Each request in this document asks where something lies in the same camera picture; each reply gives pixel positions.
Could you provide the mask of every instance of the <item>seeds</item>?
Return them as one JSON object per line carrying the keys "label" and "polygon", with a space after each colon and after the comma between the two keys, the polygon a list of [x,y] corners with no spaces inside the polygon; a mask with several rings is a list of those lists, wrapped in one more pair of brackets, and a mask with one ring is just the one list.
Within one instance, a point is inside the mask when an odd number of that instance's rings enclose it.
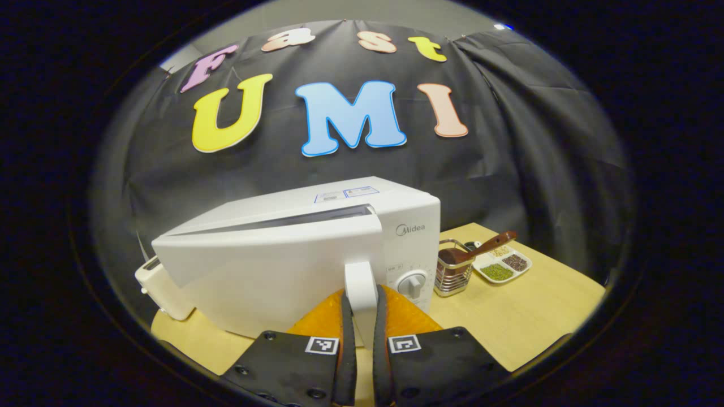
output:
{"label": "seeds", "polygon": [[517,272],[522,272],[526,269],[528,266],[528,262],[521,259],[520,257],[516,256],[515,254],[506,257],[502,260],[503,263],[507,264],[508,266],[512,267]]}
{"label": "seeds", "polygon": [[507,246],[500,246],[499,248],[494,248],[490,253],[493,253],[493,256],[495,257],[501,257],[510,253],[510,250],[508,250]]}
{"label": "seeds", "polygon": [[512,271],[506,269],[499,264],[493,264],[491,266],[485,267],[484,269],[480,270],[480,272],[490,277],[491,280],[495,281],[507,280],[513,276]]}

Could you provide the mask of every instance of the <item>brown spoon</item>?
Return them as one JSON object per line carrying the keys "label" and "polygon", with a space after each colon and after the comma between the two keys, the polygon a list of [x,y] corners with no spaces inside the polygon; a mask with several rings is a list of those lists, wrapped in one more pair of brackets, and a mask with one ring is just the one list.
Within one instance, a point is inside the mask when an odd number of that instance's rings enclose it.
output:
{"label": "brown spoon", "polygon": [[495,236],[494,238],[488,240],[473,251],[466,253],[459,248],[444,248],[439,251],[437,255],[438,257],[440,257],[440,260],[443,260],[445,263],[459,264],[463,263],[464,261],[474,259],[475,256],[478,256],[479,254],[486,253],[493,250],[494,248],[499,248],[500,246],[505,245],[506,243],[517,237],[517,233],[512,230],[508,230],[507,232],[503,232],[498,236]]}

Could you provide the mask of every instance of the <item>wire basket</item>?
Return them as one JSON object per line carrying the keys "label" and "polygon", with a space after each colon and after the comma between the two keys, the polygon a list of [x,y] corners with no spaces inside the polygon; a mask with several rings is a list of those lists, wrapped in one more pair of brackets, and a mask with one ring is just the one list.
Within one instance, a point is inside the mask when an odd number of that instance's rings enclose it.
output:
{"label": "wire basket", "polygon": [[[468,253],[470,250],[455,239],[441,240],[440,244],[453,243],[453,247]],[[458,264],[445,263],[437,258],[437,272],[435,274],[435,293],[441,297],[449,297],[465,290],[468,287],[473,272],[475,258]]]}

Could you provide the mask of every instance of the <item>table surface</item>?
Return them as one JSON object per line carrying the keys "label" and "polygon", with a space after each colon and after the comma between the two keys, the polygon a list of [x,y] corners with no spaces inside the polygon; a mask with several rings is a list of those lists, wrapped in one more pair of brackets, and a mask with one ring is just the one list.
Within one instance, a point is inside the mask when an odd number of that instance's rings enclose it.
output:
{"label": "table surface", "polygon": [[[497,233],[468,224],[440,240],[485,241]],[[576,330],[597,307],[604,288],[587,276],[518,242],[508,245],[531,259],[521,276],[492,284],[473,271],[468,287],[442,298],[432,295],[429,316],[444,328],[465,327],[508,371],[513,371]],[[217,328],[199,310],[185,321],[160,311],[151,332],[215,374],[223,374],[253,342]],[[374,405],[372,352],[357,348],[356,406]]]}

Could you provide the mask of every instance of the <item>letter cutout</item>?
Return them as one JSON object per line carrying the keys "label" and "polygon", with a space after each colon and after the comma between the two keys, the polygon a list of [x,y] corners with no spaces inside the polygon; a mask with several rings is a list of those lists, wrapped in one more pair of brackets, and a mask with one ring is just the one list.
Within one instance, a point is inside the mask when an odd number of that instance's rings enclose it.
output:
{"label": "letter cutout", "polygon": [[193,108],[196,109],[191,133],[193,146],[202,153],[213,153],[244,140],[259,123],[264,84],[272,78],[272,74],[266,73],[250,77],[239,83],[237,89],[244,91],[239,120],[223,129],[216,126],[216,116],[219,113],[219,105],[224,96],[229,93],[229,89],[219,89],[198,99],[193,105]]}
{"label": "letter cutout", "polygon": [[397,47],[391,42],[392,39],[382,33],[374,33],[372,31],[360,31],[357,33],[360,38],[359,44],[362,48],[370,51],[386,52],[391,54],[397,51]]}
{"label": "letter cutout", "polygon": [[308,28],[295,28],[294,30],[288,30],[283,33],[279,33],[269,37],[268,43],[265,43],[261,50],[264,52],[276,51],[290,45],[299,45],[303,43],[311,42],[316,37],[311,35],[312,30]]}
{"label": "letter cutout", "polygon": [[432,110],[437,118],[435,133],[441,137],[463,137],[468,134],[468,128],[460,123],[458,113],[450,100],[450,88],[437,83],[421,83],[417,89],[425,93],[430,99]]}
{"label": "letter cutout", "polygon": [[353,104],[331,83],[309,83],[296,90],[307,106],[307,128],[309,139],[302,146],[307,157],[334,153],[339,142],[329,136],[327,122],[332,123],[337,133],[350,148],[357,148],[366,120],[369,120],[369,134],[365,142],[370,147],[401,146],[407,141],[400,131],[392,104],[395,86],[381,80],[365,82]]}
{"label": "letter cutout", "polygon": [[191,76],[188,78],[186,85],[181,88],[181,93],[188,91],[206,80],[209,77],[209,70],[213,71],[218,68],[224,61],[224,58],[226,58],[226,54],[231,54],[236,51],[237,48],[239,48],[238,45],[228,46],[221,51],[214,52],[209,56],[199,59],[196,62],[196,66],[193,68],[193,72],[191,72]]}
{"label": "letter cutout", "polygon": [[432,59],[433,61],[445,62],[447,57],[445,55],[438,54],[435,49],[440,49],[440,45],[429,40],[427,37],[410,37],[408,41],[412,41],[417,45],[417,50],[425,58]]}

